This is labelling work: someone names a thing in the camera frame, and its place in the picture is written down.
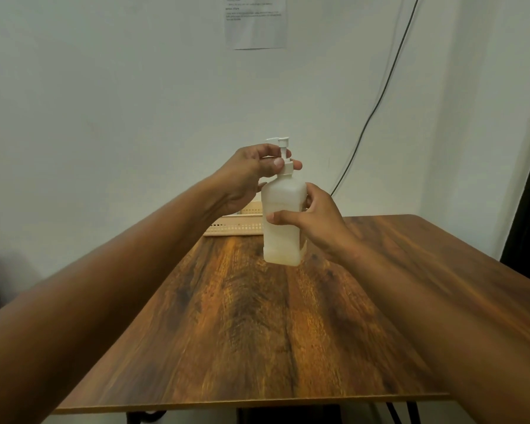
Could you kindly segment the person's left hand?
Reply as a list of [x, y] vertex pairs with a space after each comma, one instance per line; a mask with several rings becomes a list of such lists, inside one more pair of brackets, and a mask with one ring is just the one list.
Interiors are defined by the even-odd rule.
[[266, 157], [281, 157], [280, 148], [270, 143], [240, 148], [211, 176], [212, 189], [219, 195], [218, 217], [239, 212], [261, 191], [264, 178], [276, 176], [258, 177], [258, 160]]

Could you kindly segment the person's right hand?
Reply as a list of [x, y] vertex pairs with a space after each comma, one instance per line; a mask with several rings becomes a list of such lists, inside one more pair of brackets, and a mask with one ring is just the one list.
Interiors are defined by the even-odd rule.
[[305, 222], [298, 227], [332, 261], [344, 264], [356, 249], [358, 239], [346, 223], [331, 195], [317, 185], [306, 183]]

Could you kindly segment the white pump dispenser head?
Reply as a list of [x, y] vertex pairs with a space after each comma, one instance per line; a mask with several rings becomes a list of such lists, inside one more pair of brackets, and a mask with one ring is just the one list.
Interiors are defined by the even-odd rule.
[[278, 175], [292, 175], [294, 163], [288, 156], [289, 137], [275, 137], [266, 139], [265, 142], [276, 145], [280, 148], [281, 158], [284, 161], [283, 170]]

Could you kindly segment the white translucent plastic bottle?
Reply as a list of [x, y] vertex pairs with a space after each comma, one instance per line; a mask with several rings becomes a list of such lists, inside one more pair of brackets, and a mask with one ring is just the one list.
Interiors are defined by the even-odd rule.
[[267, 216], [279, 211], [305, 210], [307, 186], [293, 175], [279, 175], [261, 190], [263, 258], [268, 263], [298, 266], [306, 252], [306, 240], [295, 226], [276, 226]]

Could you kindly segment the person's right forearm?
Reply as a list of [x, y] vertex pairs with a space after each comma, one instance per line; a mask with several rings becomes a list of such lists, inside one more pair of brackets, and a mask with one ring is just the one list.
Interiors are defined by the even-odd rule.
[[463, 310], [352, 234], [334, 255], [481, 424], [530, 424], [530, 345]]

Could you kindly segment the person's left forearm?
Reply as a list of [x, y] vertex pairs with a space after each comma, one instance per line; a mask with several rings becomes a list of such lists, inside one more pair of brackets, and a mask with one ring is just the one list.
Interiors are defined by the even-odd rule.
[[40, 424], [63, 402], [226, 197], [215, 173], [0, 309], [0, 424]]

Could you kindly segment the beige perforated plastic basket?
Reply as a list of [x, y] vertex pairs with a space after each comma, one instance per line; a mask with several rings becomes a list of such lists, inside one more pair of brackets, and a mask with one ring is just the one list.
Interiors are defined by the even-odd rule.
[[252, 201], [238, 213], [220, 217], [205, 231], [205, 237], [262, 236], [261, 201]]

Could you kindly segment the white printed paper sheet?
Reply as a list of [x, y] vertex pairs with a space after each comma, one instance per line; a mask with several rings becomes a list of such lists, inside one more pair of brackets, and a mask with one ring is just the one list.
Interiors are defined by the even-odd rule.
[[229, 49], [283, 49], [288, 40], [287, 0], [223, 0]]

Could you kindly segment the black table frame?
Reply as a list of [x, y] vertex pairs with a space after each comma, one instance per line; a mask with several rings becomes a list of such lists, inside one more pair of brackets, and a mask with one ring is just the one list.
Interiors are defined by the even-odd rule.
[[236, 409], [236, 424], [343, 424], [338, 404]]

